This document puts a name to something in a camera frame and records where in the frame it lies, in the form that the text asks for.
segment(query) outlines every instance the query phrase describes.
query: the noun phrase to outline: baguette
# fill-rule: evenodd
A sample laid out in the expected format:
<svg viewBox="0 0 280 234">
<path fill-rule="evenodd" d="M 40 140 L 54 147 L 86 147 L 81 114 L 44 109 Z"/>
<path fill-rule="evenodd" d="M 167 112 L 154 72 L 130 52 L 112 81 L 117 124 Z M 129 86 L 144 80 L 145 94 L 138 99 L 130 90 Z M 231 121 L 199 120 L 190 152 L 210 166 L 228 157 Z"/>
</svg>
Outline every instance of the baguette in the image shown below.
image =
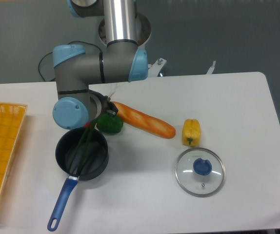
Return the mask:
<svg viewBox="0 0 280 234">
<path fill-rule="evenodd" d="M 120 102 L 113 101 L 113 103 L 119 110 L 117 113 L 118 117 L 120 117 L 125 123 L 162 138 L 171 139 L 175 136 L 176 129 L 163 120 L 137 111 Z"/>
</svg>

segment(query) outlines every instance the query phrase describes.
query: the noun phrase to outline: white table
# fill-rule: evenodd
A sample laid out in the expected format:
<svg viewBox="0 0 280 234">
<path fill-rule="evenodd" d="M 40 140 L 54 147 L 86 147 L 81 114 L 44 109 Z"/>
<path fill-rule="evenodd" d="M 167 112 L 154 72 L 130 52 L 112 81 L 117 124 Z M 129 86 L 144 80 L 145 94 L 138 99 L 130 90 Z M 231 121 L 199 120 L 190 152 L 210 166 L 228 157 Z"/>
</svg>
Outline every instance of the white table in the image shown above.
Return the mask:
<svg viewBox="0 0 280 234">
<path fill-rule="evenodd" d="M 108 94 L 113 84 L 90 88 Z M 162 139 L 124 125 L 106 136 L 109 163 L 71 194 L 59 234 L 169 234 L 280 228 L 280 126 L 261 73 L 148 78 L 121 83 L 112 100 L 173 126 Z M 66 130 L 52 119 L 55 83 L 0 84 L 0 101 L 25 103 L 27 118 L 0 203 L 0 234 L 49 233 L 47 223 L 67 175 L 55 161 Z M 214 196 L 180 188 L 174 165 L 183 122 L 196 118 L 201 146 L 226 167 Z"/>
</svg>

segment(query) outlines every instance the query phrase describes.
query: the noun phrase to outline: light blue joint cap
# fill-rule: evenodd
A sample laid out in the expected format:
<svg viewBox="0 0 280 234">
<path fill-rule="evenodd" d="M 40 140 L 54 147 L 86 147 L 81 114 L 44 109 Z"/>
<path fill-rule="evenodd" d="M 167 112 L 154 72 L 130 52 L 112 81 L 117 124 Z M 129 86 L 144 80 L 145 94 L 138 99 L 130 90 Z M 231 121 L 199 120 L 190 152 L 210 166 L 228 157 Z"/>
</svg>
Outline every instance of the light blue joint cap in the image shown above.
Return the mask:
<svg viewBox="0 0 280 234">
<path fill-rule="evenodd" d="M 67 0 L 67 5 L 74 17 L 80 17 L 79 15 L 77 15 L 76 11 L 74 10 L 71 0 Z"/>
<path fill-rule="evenodd" d="M 138 49 L 132 62 L 128 81 L 144 80 L 148 77 L 148 56 L 146 50 Z"/>
<path fill-rule="evenodd" d="M 76 55 L 84 54 L 82 45 L 59 45 L 53 49 L 53 67 Z"/>
<path fill-rule="evenodd" d="M 89 114 L 84 104 L 73 97 L 63 97 L 52 111 L 53 119 L 64 129 L 75 129 L 88 122 Z"/>
</svg>

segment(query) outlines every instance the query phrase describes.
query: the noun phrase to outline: silver metal tube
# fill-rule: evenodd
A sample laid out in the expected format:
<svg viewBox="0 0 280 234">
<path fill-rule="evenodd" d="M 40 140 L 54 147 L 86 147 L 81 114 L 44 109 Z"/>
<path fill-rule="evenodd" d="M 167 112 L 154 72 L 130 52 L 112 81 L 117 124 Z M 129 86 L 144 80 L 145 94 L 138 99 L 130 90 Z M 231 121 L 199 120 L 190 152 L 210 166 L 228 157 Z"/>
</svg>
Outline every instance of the silver metal tube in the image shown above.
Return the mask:
<svg viewBox="0 0 280 234">
<path fill-rule="evenodd" d="M 129 39 L 137 42 L 134 0 L 104 0 L 106 42 Z"/>
</svg>

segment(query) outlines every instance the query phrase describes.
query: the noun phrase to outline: black cooking pot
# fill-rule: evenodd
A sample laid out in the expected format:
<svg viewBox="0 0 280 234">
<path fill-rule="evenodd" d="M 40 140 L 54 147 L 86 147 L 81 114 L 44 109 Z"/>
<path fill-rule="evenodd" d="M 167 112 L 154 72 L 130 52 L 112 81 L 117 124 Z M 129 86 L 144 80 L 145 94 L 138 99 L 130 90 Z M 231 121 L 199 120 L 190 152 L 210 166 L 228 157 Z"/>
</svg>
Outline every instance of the black cooking pot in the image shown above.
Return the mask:
<svg viewBox="0 0 280 234">
<path fill-rule="evenodd" d="M 104 171 L 109 161 L 104 136 L 98 130 L 93 129 L 87 146 L 86 140 L 82 142 L 80 140 L 85 130 L 86 128 L 73 129 L 64 134 L 57 144 L 57 163 L 63 171 L 69 174 L 69 177 L 65 180 L 47 226 L 51 232 L 58 228 L 67 200 L 78 180 L 96 178 Z"/>
</svg>

